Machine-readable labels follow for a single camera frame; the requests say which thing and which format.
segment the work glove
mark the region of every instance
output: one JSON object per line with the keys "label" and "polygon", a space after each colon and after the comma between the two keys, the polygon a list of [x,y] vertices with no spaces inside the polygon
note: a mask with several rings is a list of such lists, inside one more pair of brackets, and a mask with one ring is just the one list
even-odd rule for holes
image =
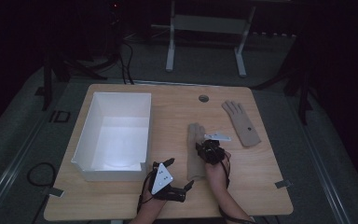
{"label": "work glove", "polygon": [[244,147],[252,147],[261,142],[254,125],[249,120],[245,109],[234,101],[225,101],[222,107],[231,118],[231,122]]}
{"label": "work glove", "polygon": [[205,162],[198,155],[196,143],[202,144],[205,140],[205,129],[198,123],[188,125],[187,137],[187,180],[200,180],[205,177]]}

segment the floor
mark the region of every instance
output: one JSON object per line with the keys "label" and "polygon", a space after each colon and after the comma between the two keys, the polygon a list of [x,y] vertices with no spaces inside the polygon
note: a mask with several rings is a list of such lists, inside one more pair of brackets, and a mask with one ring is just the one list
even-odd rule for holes
{"label": "floor", "polygon": [[[151,42],[127,34],[129,46],[121,53],[135,84],[195,84],[251,87],[275,76],[294,37],[249,36],[243,53],[248,77],[237,75],[230,39],[195,40],[194,34],[179,34],[173,72],[165,72],[167,31],[154,30]],[[58,169],[83,102],[92,83],[122,83],[117,63],[98,71],[106,81],[97,81],[72,71],[69,83],[54,81],[54,97],[48,111],[41,111],[43,98],[35,96],[43,85],[43,68],[33,74],[0,118],[0,223],[109,223],[109,220],[48,222],[43,218],[44,188],[32,186],[29,171],[48,161]],[[268,137],[288,188],[295,211],[279,216],[281,223],[358,223],[358,176],[351,165],[329,117],[317,100],[309,97],[309,124],[301,124],[296,109],[298,97],[287,97],[283,80],[254,91]],[[68,123],[48,122],[53,110],[71,111]],[[50,170],[38,170],[36,180],[49,182]],[[275,217],[256,217],[259,223],[277,223]],[[156,223],[221,223],[214,219],[159,220]]]}

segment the white box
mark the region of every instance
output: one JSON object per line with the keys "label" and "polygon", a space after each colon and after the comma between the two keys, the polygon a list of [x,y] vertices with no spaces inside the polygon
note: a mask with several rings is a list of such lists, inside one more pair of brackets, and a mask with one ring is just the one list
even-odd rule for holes
{"label": "white box", "polygon": [[72,164],[87,181],[147,176],[151,93],[94,92]]}

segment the gray carpet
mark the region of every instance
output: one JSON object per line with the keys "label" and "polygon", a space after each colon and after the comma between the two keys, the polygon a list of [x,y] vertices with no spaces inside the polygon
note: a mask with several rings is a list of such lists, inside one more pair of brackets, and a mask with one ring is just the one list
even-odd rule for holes
{"label": "gray carpet", "polygon": [[[166,73],[165,60],[168,50],[166,45],[153,42],[148,45],[139,44],[131,39],[128,41],[133,48],[131,75],[135,81],[138,81],[137,83],[143,80],[221,86],[252,86],[273,77],[293,43],[293,39],[281,36],[273,38],[250,36],[243,53],[249,75],[247,78],[240,78],[237,75],[233,49],[227,46],[195,47],[186,41],[179,41],[174,71]],[[123,47],[122,53],[127,62],[130,58],[130,49]],[[39,71],[28,80],[0,118],[0,176],[20,150],[37,121],[50,116],[51,111],[40,111],[43,99],[34,96],[34,91],[43,80],[42,75]],[[38,212],[39,205],[43,202],[44,188],[29,184],[27,173],[39,162],[50,162],[57,169],[59,168],[87,87],[91,83],[96,83],[95,80],[83,75],[76,73],[73,75],[74,78],[67,86],[54,83],[56,95],[51,108],[51,110],[69,111],[71,118],[68,123],[44,122],[19,174],[0,204],[0,223],[31,223]],[[117,83],[121,78],[119,65],[102,71],[101,75],[110,77],[105,83]],[[298,98],[283,95],[284,82],[263,91],[254,91],[282,175],[294,184],[288,188],[294,212],[289,216],[279,216],[279,220],[281,223],[337,223],[312,163],[303,127],[294,112]],[[58,94],[60,90],[64,90],[63,94]],[[323,109],[311,98],[310,102],[313,110],[307,113],[307,118],[312,143],[319,150],[326,169],[333,178],[350,220],[352,223],[358,223],[358,176]],[[40,182],[49,182],[50,177],[50,170],[44,168],[38,169],[33,175],[33,178]],[[270,223],[277,223],[274,217],[267,217],[267,219]],[[256,220],[265,223],[261,217],[256,217]],[[221,223],[221,221],[221,219],[178,219],[159,220],[157,223]],[[58,223],[87,222],[85,220]],[[36,223],[51,223],[43,219],[43,209]],[[109,221],[91,223],[109,223]]]}

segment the wooden table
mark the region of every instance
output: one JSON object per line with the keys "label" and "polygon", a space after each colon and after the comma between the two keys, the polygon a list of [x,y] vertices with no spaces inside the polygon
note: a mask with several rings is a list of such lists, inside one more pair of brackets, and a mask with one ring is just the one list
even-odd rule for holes
{"label": "wooden table", "polygon": [[[95,91],[151,92],[152,147],[151,161],[175,158],[168,167],[174,176],[173,187],[182,188],[186,180],[187,126],[198,122],[206,133],[220,132],[232,138],[221,142],[231,153],[229,192],[251,216],[288,215],[293,212],[286,188],[277,189],[282,175],[272,151],[263,121],[248,88],[213,86],[109,85],[89,87],[64,155],[54,188],[63,189],[61,198],[50,197],[45,210],[47,220],[131,219],[142,182],[87,182],[71,163],[76,145]],[[202,103],[200,95],[208,95]],[[242,103],[262,142],[244,148],[226,111],[225,100]],[[195,182],[184,203],[168,202],[159,218],[220,217],[216,201],[205,180]]]}

